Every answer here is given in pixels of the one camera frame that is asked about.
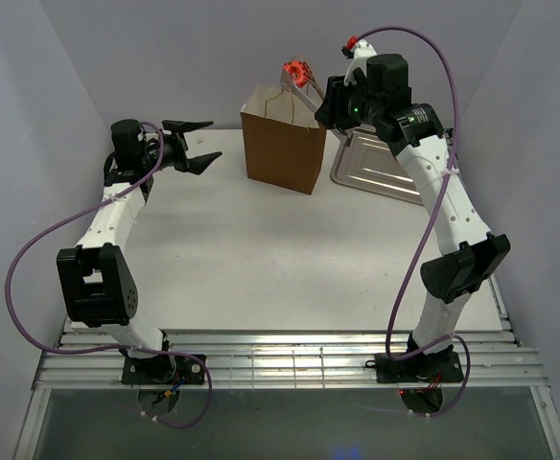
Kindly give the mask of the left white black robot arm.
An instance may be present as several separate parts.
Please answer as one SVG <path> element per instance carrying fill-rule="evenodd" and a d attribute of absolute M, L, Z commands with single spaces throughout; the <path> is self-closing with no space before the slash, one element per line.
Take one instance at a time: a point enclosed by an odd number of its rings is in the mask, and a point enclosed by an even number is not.
<path fill-rule="evenodd" d="M 125 119 L 111 125 L 112 153 L 104 164 L 104 206 L 83 237 L 57 255 L 58 276 L 68 317 L 88 329 L 111 335 L 121 345 L 127 379 L 154 383 L 172 380 L 176 360 L 170 341 L 138 310 L 139 294 L 124 251 L 138 214 L 147 204 L 153 173 L 172 168 L 202 174 L 218 152 L 193 158 L 185 136 L 210 122 L 164 120 L 158 135 Z"/>

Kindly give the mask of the red strawberry tart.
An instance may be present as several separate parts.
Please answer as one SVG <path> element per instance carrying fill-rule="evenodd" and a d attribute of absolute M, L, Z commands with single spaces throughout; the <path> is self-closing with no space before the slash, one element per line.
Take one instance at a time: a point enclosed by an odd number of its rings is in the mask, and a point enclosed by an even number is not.
<path fill-rule="evenodd" d="M 283 70 L 289 75 L 292 83 L 303 88 L 314 80 L 313 72 L 304 60 L 291 60 L 283 65 Z"/>

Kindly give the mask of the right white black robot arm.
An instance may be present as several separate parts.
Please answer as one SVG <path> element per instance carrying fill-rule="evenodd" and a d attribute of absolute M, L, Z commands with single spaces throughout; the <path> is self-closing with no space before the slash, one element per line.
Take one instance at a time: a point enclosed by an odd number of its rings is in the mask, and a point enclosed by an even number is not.
<path fill-rule="evenodd" d="M 390 149 L 420 195 L 440 255 L 420 265 L 426 289 L 407 351 L 376 356 L 380 371 L 429 380 L 454 356 L 453 334 L 464 307 L 510 250 L 482 220 L 463 186 L 444 128 L 427 103 L 414 103 L 408 63 L 399 54 L 349 52 L 343 77 L 331 77 L 315 118 L 328 129 L 368 125 Z"/>

